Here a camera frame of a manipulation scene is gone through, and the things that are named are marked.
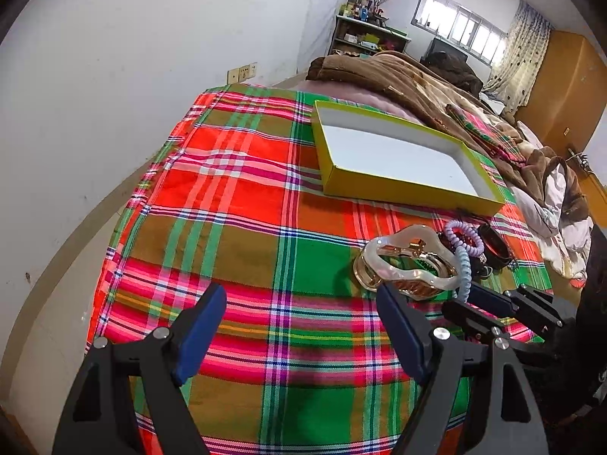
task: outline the plaid cloth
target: plaid cloth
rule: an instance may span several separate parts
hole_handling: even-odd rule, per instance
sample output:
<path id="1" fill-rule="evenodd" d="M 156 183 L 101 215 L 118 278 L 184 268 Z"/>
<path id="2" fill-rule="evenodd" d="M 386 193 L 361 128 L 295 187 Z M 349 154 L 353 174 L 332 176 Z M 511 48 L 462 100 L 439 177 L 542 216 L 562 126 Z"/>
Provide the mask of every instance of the plaid cloth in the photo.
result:
<path id="1" fill-rule="evenodd" d="M 451 214 L 324 196 L 310 126 L 316 99 L 329 100 L 246 85 L 202 94 L 156 156 L 107 249 L 89 346 L 101 335 L 141 339 L 192 306 L 211 279 L 225 287 L 219 331 L 199 374 L 182 387 L 215 454 L 387 454 L 420 393 L 400 368 L 374 293 L 357 284 L 351 265 L 371 238 L 410 224 L 439 230 Z M 515 270 L 488 284 L 549 288 L 510 191 L 479 159 L 508 201 L 492 224 L 518 258 Z M 416 306 L 445 325 L 445 298 Z M 508 328 L 532 339 L 518 323 Z M 140 381 L 132 391 L 146 449 L 160 454 Z M 451 427 L 468 393 L 462 380 Z M 456 433 L 445 436 L 448 450 Z"/>
<path id="2" fill-rule="evenodd" d="M 514 140 L 508 135 L 504 135 L 497 127 L 486 124 L 473 114 L 453 104 L 447 104 L 445 109 L 451 118 L 480 141 L 490 156 L 500 157 L 520 167 L 527 163 Z"/>

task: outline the black hair tie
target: black hair tie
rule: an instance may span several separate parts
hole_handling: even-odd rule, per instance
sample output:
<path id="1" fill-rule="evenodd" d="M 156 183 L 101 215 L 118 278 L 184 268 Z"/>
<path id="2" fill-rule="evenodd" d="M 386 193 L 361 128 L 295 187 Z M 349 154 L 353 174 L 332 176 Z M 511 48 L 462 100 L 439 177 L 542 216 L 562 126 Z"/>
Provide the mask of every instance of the black hair tie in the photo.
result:
<path id="1" fill-rule="evenodd" d="M 478 227 L 478 235 L 485 245 L 485 257 L 487 265 L 493 270 L 501 270 L 511 264 L 514 255 L 506 241 L 488 224 L 482 224 Z"/>

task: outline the curtain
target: curtain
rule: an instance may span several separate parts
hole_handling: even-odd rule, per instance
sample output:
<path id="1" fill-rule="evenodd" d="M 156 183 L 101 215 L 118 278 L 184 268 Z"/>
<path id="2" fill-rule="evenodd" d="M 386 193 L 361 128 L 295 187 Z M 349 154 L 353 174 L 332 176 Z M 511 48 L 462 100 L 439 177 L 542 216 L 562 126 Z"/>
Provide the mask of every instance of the curtain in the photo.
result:
<path id="1" fill-rule="evenodd" d="M 502 63 L 491 71 L 483 89 L 494 93 L 512 114 L 529 102 L 551 29 L 550 22 L 521 1 L 510 26 Z"/>

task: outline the window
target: window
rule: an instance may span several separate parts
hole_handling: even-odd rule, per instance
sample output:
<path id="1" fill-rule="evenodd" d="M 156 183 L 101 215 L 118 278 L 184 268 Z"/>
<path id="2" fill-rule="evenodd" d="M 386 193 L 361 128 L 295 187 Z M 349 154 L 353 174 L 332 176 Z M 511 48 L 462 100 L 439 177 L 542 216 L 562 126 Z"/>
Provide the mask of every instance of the window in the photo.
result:
<path id="1" fill-rule="evenodd" d="M 490 66 L 499 65 L 504 57 L 506 34 L 453 0 L 420 0 L 411 24 Z"/>

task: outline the open box lid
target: open box lid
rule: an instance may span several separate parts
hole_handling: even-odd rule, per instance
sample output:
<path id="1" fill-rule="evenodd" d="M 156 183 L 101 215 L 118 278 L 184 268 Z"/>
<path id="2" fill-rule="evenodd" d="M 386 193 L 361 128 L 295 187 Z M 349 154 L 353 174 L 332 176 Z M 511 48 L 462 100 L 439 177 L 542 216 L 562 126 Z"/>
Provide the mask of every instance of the open box lid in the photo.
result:
<path id="1" fill-rule="evenodd" d="M 327 195 L 493 216 L 506 202 L 458 139 L 409 121 L 316 101 L 312 128 Z"/>

